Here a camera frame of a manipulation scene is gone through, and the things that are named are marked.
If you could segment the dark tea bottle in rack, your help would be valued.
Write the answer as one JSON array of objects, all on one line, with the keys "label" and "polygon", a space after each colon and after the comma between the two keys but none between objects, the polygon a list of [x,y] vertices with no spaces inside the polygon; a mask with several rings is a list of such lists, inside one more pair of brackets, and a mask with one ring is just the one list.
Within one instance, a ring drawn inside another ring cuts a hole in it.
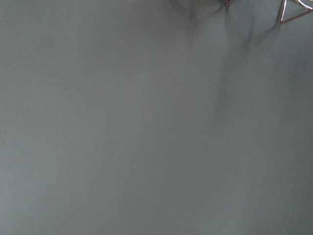
[{"label": "dark tea bottle in rack", "polygon": [[231,3],[233,2],[233,0],[225,0],[225,6],[229,6]]}]

